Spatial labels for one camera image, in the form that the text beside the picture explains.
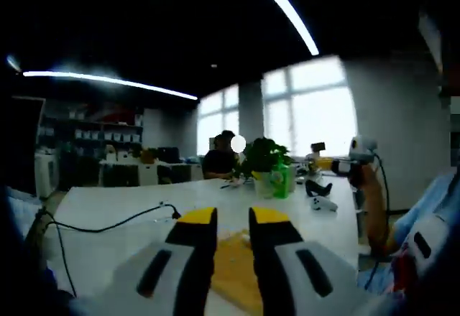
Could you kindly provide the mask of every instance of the ceiling light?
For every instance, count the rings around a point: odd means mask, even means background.
[[[290,22],[294,25],[294,28],[297,30],[299,35],[302,37],[302,40],[306,44],[308,50],[310,50],[310,54],[318,55],[319,51],[318,51],[318,48],[316,47],[315,41],[313,41],[313,38],[311,37],[310,32],[308,32],[307,28],[302,22],[302,19],[299,17],[297,12],[294,10],[294,7],[293,5],[290,4],[289,0],[275,0],[275,2],[282,9],[282,11],[285,13],[285,15],[290,20]]]
[[[13,67],[17,72],[21,72],[21,68],[19,68],[19,64],[17,63],[16,59],[14,59],[14,57],[12,57],[11,55],[8,55],[6,57],[6,61],[8,62],[8,64]]]
[[[146,90],[167,93],[168,95],[193,99],[194,101],[198,99],[196,96],[191,96],[191,95],[188,95],[187,93],[168,90],[166,88],[158,88],[157,86],[145,85],[145,84],[135,83],[132,81],[126,81],[126,80],[121,80],[121,79],[100,77],[97,75],[69,73],[69,72],[53,72],[53,71],[29,71],[29,72],[24,72],[22,74],[24,77],[56,77],[56,78],[77,78],[77,79],[86,79],[86,80],[96,80],[96,81],[103,81],[106,83],[133,86],[135,88],[145,88]]]

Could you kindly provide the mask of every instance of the white table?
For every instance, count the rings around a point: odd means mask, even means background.
[[[322,243],[357,267],[359,246],[352,191],[346,179],[324,177],[322,183],[328,182],[333,183],[331,199],[339,206],[336,213],[311,210],[303,185],[297,186],[288,199],[265,200],[257,199],[253,185],[221,189],[224,181],[203,180],[145,187],[74,187],[61,202],[55,219],[68,225],[96,229],[115,224],[161,201],[172,203],[182,214],[214,206],[218,208],[218,236],[224,237],[229,232],[249,228],[248,209],[259,205],[287,213],[304,239]],[[110,284],[117,266],[152,241],[164,241],[174,221],[161,219],[171,214],[170,208],[162,208],[100,234],[62,229],[68,266],[79,297],[98,294]],[[58,284],[70,291],[55,228],[50,227],[45,238],[52,256],[50,267]],[[206,314],[244,315],[212,291]]]

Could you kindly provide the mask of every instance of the green leaves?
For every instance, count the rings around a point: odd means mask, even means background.
[[[252,171],[270,172],[281,161],[290,164],[293,160],[287,155],[285,146],[276,144],[273,140],[262,137],[255,139],[246,146],[244,155],[246,159],[235,170],[235,176],[242,173],[245,177],[251,177]]]

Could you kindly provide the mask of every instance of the potted plant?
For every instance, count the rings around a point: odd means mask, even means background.
[[[258,194],[271,197],[270,174],[273,167],[282,162],[290,165],[293,160],[288,156],[285,146],[276,144],[273,140],[262,137],[255,139],[244,150],[245,160],[235,169],[235,176],[254,177]]]
[[[133,150],[132,156],[139,158],[142,164],[153,164],[156,158],[158,158],[158,150],[151,147],[140,149],[139,145],[139,147],[135,147],[135,150]]]

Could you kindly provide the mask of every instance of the window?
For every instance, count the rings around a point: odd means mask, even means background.
[[[224,129],[239,133],[238,103],[237,85],[201,99],[198,106],[198,154],[206,154],[209,150],[209,139]]]
[[[340,60],[327,57],[268,73],[263,82],[265,136],[294,157],[323,141],[324,155],[348,153],[357,134],[354,102]]]

